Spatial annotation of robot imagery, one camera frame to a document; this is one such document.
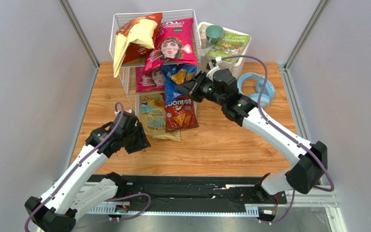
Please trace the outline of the cream orange chips bag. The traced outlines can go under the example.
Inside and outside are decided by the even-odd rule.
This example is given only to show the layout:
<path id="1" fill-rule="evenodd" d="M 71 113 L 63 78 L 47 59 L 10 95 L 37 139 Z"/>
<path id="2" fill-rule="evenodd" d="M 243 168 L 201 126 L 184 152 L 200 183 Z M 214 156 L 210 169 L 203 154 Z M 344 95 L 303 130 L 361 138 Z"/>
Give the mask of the cream orange chips bag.
<path id="1" fill-rule="evenodd" d="M 138 16 L 116 31 L 113 52 L 114 77 L 118 77 L 123 64 L 140 58 L 155 48 L 162 18 L 162 12 Z"/>

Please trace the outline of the red Doritos bag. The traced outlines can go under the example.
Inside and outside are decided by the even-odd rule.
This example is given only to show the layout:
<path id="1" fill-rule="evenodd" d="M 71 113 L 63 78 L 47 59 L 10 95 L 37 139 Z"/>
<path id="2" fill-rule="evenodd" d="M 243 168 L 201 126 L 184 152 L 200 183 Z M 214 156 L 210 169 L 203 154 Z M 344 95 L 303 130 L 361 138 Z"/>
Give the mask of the red Doritos bag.
<path id="1" fill-rule="evenodd" d="M 165 106 L 166 132 L 197 128 L 198 122 L 193 101 L 181 96 Z"/>

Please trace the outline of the blue Doritos bag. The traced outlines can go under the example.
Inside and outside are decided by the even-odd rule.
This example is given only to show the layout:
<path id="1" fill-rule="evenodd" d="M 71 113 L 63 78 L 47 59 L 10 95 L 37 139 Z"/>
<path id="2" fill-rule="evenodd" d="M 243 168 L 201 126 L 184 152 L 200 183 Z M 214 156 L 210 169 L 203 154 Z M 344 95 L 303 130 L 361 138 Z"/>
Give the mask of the blue Doritos bag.
<path id="1" fill-rule="evenodd" d="M 176 90 L 177 85 L 190 81 L 198 72 L 197 65 L 170 64 L 161 67 L 165 80 L 165 105 L 168 106 L 183 94 Z"/>

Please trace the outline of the tan kettle chips bag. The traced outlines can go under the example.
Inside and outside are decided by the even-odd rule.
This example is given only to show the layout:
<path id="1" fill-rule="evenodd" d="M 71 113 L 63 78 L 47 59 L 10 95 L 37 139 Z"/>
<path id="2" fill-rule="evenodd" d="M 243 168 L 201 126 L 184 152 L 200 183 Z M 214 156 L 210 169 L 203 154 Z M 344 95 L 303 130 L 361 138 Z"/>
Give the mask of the tan kettle chips bag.
<path id="1" fill-rule="evenodd" d="M 154 139 L 181 141 L 179 131 L 166 132 L 165 99 L 163 93 L 142 95 L 139 119 L 145 134 Z"/>

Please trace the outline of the pink Real chips bag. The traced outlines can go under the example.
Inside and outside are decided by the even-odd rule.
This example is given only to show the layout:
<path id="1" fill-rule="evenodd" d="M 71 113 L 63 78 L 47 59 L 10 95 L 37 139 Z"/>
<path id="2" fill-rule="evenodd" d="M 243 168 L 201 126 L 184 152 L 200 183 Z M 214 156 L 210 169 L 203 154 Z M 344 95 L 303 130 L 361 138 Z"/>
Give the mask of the pink Real chips bag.
<path id="1" fill-rule="evenodd" d="M 166 77 L 160 67 L 145 71 L 145 67 L 136 67 L 136 92 L 163 90 Z"/>
<path id="2" fill-rule="evenodd" d="M 193 18 L 178 19 L 160 24 L 155 48 L 146 55 L 145 71 L 162 66 L 167 60 L 197 65 L 193 38 Z"/>

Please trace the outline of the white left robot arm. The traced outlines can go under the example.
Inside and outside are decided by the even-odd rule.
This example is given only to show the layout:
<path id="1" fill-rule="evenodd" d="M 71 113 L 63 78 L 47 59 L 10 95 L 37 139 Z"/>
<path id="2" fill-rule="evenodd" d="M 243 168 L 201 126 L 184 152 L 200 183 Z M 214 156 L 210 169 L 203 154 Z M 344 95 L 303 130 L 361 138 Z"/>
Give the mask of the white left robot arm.
<path id="1" fill-rule="evenodd" d="M 115 172 L 83 193 L 80 190 L 92 174 L 122 148 L 131 154 L 150 146 L 133 111 L 117 111 L 113 122 L 91 132 L 76 160 L 52 187 L 25 202 L 29 215 L 25 231 L 29 231 L 29 224 L 33 222 L 45 232 L 71 232 L 77 221 L 100 203 L 130 199 L 127 181 Z"/>

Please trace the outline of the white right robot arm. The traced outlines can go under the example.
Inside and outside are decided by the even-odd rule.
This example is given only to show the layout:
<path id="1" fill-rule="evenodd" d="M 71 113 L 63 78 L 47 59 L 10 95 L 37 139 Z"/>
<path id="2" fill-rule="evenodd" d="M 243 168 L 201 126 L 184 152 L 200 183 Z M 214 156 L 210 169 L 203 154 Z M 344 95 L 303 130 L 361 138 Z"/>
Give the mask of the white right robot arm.
<path id="1" fill-rule="evenodd" d="M 207 99 L 220 105 L 227 119 L 259 135 L 289 161 L 289 168 L 266 174 L 256 184 L 260 191 L 275 195 L 293 189 L 307 194 L 326 171 L 327 146 L 297 136 L 265 114 L 253 99 L 239 91 L 237 79 L 229 70 L 216 71 L 213 78 L 200 72 L 175 89 L 195 102 Z"/>

